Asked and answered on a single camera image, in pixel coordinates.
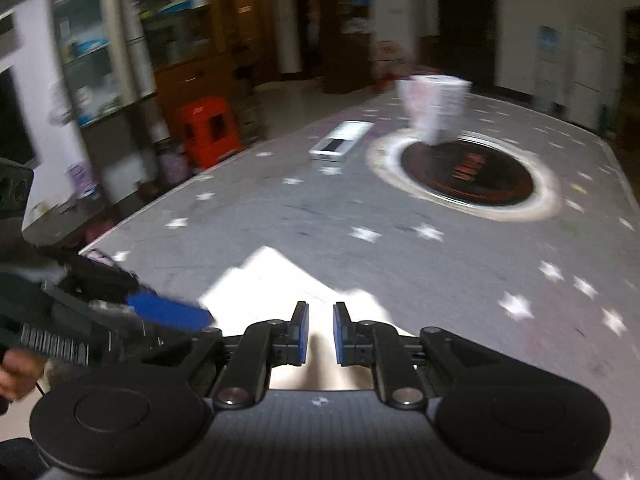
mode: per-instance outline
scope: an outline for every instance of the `purple container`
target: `purple container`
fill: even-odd
[[[69,166],[69,169],[66,170],[66,172],[73,183],[74,190],[76,191],[76,198],[82,198],[94,191],[97,184],[94,182],[91,166],[87,162],[73,164]]]
[[[187,158],[180,152],[180,147],[171,139],[163,139],[156,143],[160,164],[167,183],[177,186],[191,176],[191,168]]]

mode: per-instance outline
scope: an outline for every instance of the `glass cabinet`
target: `glass cabinet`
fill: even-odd
[[[144,59],[146,45],[130,41],[136,25],[142,31],[131,0],[51,0],[51,9],[66,90],[79,126],[154,92],[151,67]]]

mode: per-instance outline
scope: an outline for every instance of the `red plastic stool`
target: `red plastic stool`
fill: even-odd
[[[203,170],[242,150],[238,125],[223,97],[205,97],[177,111],[184,149]]]

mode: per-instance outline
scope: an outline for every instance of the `white wall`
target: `white wall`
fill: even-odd
[[[565,104],[564,85],[570,77],[571,32],[575,26],[581,26],[605,38],[603,98],[606,104],[614,104],[622,79],[623,10],[633,6],[640,6],[640,0],[498,0],[495,83],[532,94],[538,27],[553,27],[561,35],[562,77],[558,81],[558,102]]]
[[[39,202],[49,207],[73,193],[66,170],[86,158],[76,127],[49,121],[50,88],[60,79],[50,28],[48,0],[24,0],[13,7],[17,48],[0,58],[0,71],[12,68],[18,101],[39,162],[27,211]],[[25,215],[24,225],[33,218]]]
[[[276,29],[278,47],[278,63],[280,73],[295,73],[302,71],[302,56],[298,41],[298,16],[295,0],[275,0],[273,19]]]
[[[391,40],[410,56],[417,55],[415,0],[371,0],[373,41]]]

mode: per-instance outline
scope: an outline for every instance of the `human hand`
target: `human hand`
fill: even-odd
[[[7,350],[0,365],[0,396],[11,402],[31,393],[44,373],[45,362],[25,350]]]

